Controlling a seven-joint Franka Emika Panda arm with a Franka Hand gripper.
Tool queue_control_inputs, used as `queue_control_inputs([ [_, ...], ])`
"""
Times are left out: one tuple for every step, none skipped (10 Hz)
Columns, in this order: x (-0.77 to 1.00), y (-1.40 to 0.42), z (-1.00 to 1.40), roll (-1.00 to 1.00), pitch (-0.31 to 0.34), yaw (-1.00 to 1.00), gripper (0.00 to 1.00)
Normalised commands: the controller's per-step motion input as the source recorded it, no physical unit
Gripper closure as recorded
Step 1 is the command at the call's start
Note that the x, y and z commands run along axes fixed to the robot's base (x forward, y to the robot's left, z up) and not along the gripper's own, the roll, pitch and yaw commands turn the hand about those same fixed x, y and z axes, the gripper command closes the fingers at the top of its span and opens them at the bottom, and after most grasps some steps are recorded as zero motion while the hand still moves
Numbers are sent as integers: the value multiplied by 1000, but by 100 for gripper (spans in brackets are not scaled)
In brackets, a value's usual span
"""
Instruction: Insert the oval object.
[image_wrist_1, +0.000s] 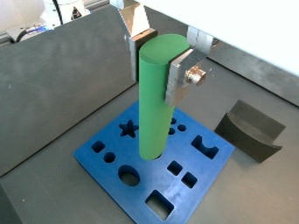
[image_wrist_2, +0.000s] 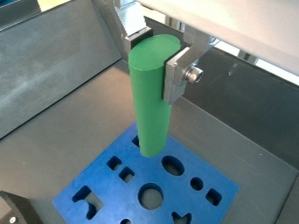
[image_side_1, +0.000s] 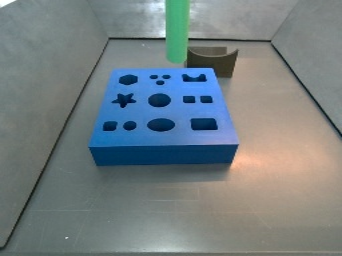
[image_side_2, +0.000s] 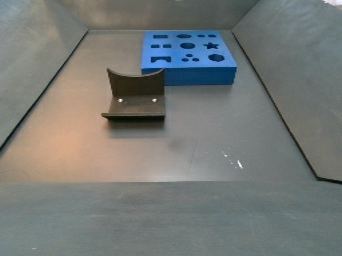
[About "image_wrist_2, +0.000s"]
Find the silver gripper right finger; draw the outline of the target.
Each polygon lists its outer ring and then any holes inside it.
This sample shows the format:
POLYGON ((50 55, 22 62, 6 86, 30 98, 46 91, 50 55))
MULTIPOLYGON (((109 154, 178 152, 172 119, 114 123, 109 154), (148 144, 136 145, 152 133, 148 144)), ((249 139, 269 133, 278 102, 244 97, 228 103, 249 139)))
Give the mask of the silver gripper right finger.
POLYGON ((200 57, 218 40, 190 26, 184 26, 182 41, 188 44, 165 62, 162 100, 172 105, 184 93, 186 83, 197 83, 202 70, 197 68, 200 57))

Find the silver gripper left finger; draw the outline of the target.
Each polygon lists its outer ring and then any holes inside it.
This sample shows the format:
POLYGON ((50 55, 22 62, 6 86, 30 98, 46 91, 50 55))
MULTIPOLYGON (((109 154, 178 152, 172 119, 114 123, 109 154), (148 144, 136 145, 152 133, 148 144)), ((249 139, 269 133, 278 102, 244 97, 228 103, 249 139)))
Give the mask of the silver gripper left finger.
POLYGON ((153 31, 145 25, 142 7, 136 0, 113 0, 112 10, 120 30, 121 56, 126 59, 132 48, 153 35, 153 31))

